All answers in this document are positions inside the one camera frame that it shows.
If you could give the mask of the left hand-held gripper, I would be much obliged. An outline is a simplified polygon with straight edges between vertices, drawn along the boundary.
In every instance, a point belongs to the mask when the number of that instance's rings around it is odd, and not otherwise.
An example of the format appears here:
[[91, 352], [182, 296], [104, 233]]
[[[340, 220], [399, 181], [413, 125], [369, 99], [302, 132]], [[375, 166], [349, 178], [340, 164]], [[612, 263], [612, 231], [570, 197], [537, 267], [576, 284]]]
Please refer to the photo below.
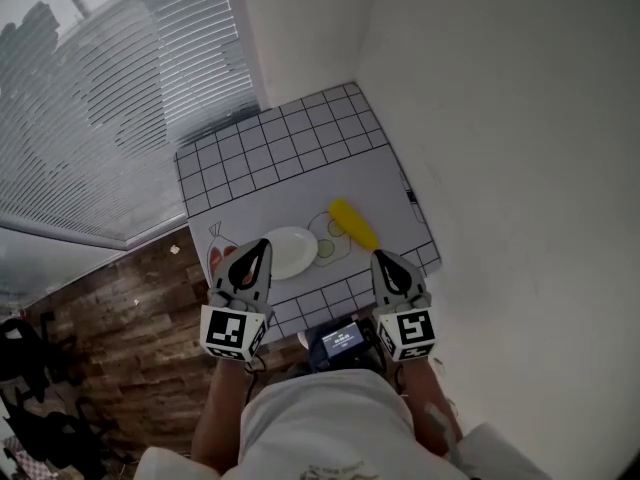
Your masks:
[[238, 247], [216, 267], [213, 288], [222, 292], [209, 297], [200, 315], [199, 343], [206, 353], [234, 361], [253, 360], [273, 315], [266, 303], [272, 262], [270, 241], [258, 239]]

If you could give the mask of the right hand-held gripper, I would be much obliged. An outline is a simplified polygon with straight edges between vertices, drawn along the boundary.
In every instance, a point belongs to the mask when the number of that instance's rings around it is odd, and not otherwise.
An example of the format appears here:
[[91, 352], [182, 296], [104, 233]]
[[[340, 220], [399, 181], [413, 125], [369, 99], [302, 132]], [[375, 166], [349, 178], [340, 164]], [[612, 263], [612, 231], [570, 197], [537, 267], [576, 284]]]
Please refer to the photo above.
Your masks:
[[394, 362], [426, 358], [435, 346], [431, 296], [419, 268], [383, 249], [371, 257], [372, 285], [379, 308], [377, 334]]

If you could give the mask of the white plate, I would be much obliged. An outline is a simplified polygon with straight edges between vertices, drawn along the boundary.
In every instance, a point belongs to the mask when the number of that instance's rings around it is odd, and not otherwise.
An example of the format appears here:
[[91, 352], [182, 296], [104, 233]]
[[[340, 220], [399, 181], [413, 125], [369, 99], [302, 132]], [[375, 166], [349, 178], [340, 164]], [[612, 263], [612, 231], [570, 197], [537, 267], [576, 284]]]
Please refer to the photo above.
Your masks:
[[318, 240], [306, 228], [280, 227], [264, 235], [272, 246], [271, 277], [280, 281], [295, 277], [315, 260]]

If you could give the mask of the yellow corn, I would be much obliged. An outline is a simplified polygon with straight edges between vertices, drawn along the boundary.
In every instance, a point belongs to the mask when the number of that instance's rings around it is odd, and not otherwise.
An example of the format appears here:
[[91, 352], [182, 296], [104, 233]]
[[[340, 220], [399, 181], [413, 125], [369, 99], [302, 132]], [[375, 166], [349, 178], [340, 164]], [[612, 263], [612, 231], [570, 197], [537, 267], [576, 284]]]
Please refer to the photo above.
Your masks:
[[370, 224], [360, 213], [343, 198], [332, 201], [328, 207], [330, 216], [360, 246], [375, 250], [379, 247], [379, 238]]

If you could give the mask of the person's right forearm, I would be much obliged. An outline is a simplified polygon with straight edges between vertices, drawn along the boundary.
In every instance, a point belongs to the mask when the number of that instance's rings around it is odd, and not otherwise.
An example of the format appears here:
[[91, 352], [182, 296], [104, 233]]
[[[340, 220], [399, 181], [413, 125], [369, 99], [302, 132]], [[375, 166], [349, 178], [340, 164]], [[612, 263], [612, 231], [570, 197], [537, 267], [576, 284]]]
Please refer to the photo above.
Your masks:
[[463, 438], [463, 433], [435, 372], [426, 358], [414, 359], [403, 363], [403, 378], [416, 440], [431, 453], [445, 456], [449, 448], [443, 430], [427, 413], [427, 408], [435, 407], [446, 418], [456, 442]]

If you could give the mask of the person's left forearm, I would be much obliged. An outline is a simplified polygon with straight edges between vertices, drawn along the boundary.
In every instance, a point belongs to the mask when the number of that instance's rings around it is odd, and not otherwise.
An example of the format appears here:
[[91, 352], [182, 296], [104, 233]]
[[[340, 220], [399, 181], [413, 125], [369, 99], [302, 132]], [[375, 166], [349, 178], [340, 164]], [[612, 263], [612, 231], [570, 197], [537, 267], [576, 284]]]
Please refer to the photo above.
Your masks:
[[221, 359], [196, 425], [191, 459], [225, 474], [238, 464], [241, 416], [249, 388], [243, 363]]

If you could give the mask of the white forearm bandage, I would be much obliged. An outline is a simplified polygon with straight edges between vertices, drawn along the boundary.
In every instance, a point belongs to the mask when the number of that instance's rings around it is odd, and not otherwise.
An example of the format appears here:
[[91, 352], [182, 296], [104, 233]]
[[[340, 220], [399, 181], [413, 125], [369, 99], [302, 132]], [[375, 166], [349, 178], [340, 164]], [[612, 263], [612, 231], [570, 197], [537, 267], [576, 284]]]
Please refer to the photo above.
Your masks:
[[449, 419], [432, 403], [427, 403], [424, 411], [439, 427], [439, 432], [447, 447], [449, 461], [458, 467], [461, 464], [461, 456], [457, 446], [456, 435]]

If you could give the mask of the black chest screen device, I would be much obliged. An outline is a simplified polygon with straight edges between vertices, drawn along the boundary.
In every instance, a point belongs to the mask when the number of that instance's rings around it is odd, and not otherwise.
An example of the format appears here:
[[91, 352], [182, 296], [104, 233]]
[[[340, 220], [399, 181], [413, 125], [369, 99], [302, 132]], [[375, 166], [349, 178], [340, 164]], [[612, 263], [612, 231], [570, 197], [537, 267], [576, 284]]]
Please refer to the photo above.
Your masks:
[[313, 373], [346, 369], [380, 372], [379, 340], [369, 319], [325, 322], [306, 332], [308, 364]]

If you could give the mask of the white grid tablecloth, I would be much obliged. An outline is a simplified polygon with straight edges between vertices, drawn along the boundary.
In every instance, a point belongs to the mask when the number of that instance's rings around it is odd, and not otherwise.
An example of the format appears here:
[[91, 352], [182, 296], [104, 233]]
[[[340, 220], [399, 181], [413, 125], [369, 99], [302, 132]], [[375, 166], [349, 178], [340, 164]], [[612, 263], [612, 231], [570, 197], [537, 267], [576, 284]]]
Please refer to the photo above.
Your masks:
[[424, 274], [441, 266], [417, 197], [385, 132], [355, 84], [272, 108], [181, 148], [175, 165], [203, 268], [226, 248], [280, 227], [309, 230], [312, 264], [274, 280], [273, 342], [374, 301], [368, 250], [331, 218], [347, 201], [383, 249]]

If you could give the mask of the person's white shirt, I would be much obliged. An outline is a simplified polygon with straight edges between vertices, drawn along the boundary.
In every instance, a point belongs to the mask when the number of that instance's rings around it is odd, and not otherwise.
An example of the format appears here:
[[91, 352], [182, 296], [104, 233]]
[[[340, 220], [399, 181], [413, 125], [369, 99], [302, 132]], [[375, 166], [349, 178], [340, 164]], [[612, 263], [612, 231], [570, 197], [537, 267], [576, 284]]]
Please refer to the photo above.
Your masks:
[[152, 447], [134, 480], [551, 480], [482, 424], [438, 456], [380, 375], [343, 370], [265, 388], [243, 411], [237, 465], [223, 473]]

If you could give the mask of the glass partition with blinds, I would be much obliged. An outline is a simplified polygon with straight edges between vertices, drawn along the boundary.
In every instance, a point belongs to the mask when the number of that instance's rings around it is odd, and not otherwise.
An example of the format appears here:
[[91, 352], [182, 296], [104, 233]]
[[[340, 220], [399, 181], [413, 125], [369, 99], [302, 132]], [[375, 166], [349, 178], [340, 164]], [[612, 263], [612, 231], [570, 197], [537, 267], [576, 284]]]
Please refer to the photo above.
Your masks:
[[176, 157], [258, 108], [232, 0], [0, 0], [0, 227], [114, 249], [170, 228]]

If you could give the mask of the black office chair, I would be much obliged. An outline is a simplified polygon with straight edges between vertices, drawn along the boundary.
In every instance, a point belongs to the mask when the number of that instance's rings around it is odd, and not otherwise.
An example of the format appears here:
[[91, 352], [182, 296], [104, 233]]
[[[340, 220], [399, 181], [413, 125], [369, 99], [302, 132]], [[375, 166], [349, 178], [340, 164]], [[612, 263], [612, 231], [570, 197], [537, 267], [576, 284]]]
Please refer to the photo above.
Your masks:
[[7, 423], [25, 451], [35, 460], [50, 462], [58, 469], [73, 466], [84, 480], [102, 480], [101, 441], [90, 426], [70, 415], [51, 412], [46, 417], [2, 399]]
[[47, 372], [54, 368], [47, 323], [54, 320], [52, 312], [40, 315], [40, 335], [23, 319], [9, 318], [0, 323], [0, 382], [22, 377], [28, 386], [19, 396], [23, 400], [34, 397], [39, 403], [44, 402], [50, 386]]

